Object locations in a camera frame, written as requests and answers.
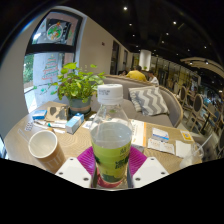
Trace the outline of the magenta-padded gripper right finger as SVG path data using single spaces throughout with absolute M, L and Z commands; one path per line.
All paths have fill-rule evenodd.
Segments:
M 140 188 L 168 175 L 155 157 L 146 157 L 131 147 L 128 161 L 127 182 L 129 188 Z

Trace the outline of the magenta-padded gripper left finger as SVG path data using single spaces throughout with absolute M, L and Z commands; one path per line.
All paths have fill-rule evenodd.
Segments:
M 87 148 L 78 157 L 69 157 L 56 175 L 84 188 L 91 188 L 96 171 L 93 149 Z

